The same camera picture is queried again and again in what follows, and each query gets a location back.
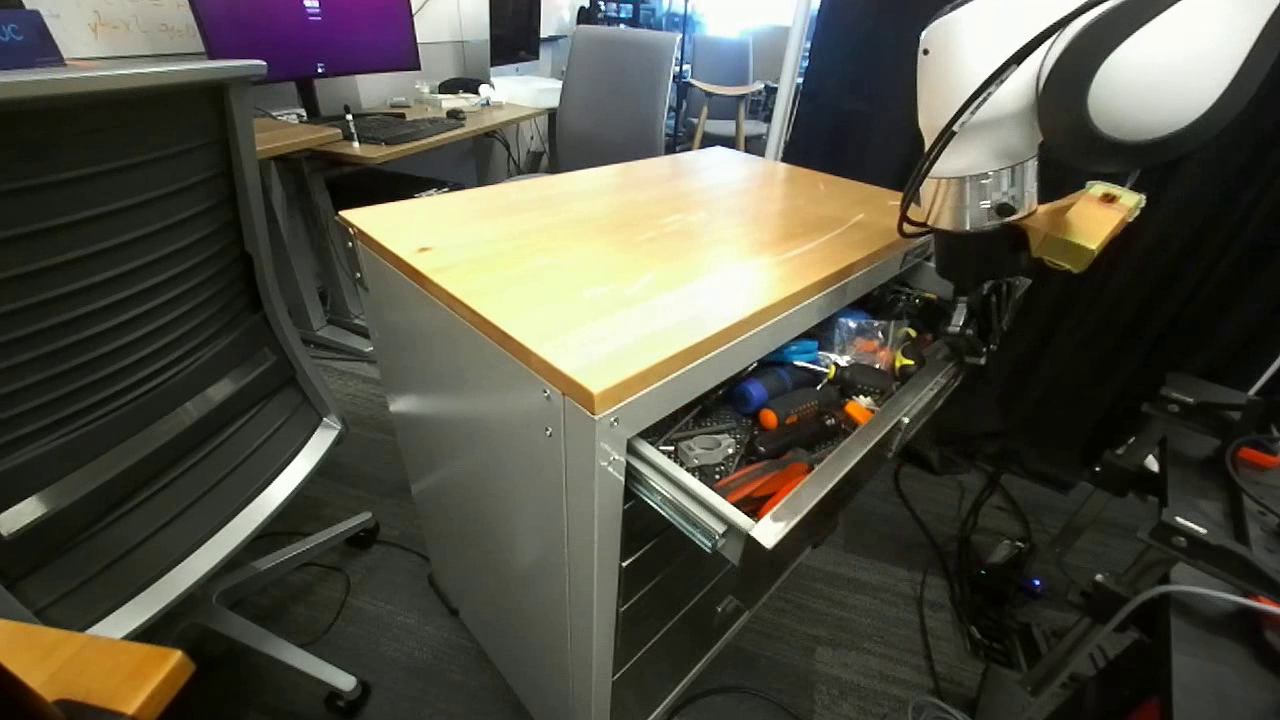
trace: computer monitor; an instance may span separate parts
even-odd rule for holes
[[[321,115],[317,80],[415,70],[409,0],[193,0],[214,60],[258,57]]]
[[[546,0],[490,0],[490,66],[541,57]]]

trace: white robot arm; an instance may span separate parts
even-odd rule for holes
[[[921,35],[912,229],[1037,206],[1037,150],[1141,168],[1196,148],[1280,57],[1280,0],[960,0]]]

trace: drawer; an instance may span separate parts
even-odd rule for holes
[[[956,382],[960,363],[946,349],[927,349],[921,369],[875,409],[875,418],[827,444],[808,477],[767,517],[742,512],[648,434],[630,444],[630,486],[697,549],[742,560],[748,542],[777,549],[808,518],[814,506],[821,506],[824,494],[857,477],[857,469],[891,454]]]

